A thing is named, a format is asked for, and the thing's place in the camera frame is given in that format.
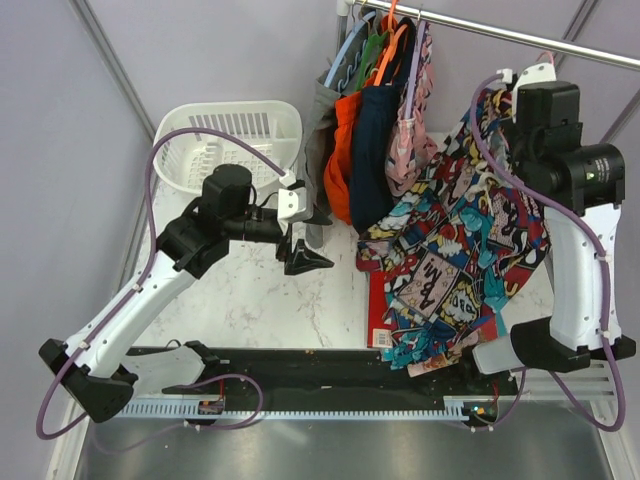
plastic basket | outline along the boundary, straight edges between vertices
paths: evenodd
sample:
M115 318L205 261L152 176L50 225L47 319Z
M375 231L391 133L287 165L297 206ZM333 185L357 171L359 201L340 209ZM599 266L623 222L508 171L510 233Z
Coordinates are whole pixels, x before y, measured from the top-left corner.
M283 169L291 168L302 141L298 111L280 101L193 103L169 112L156 133L185 127L220 130L248 143ZM202 193L202 183L222 163L251 170L253 184L264 188L278 180L261 160L232 142L213 135L189 134L167 142L153 161L158 176L173 188L192 195Z

white label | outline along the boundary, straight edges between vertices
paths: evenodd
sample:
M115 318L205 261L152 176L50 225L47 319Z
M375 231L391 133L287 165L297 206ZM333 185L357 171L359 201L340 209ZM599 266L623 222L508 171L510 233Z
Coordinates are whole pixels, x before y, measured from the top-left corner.
M391 331L383 328L373 329L373 345L374 348L391 348L393 342L391 341Z

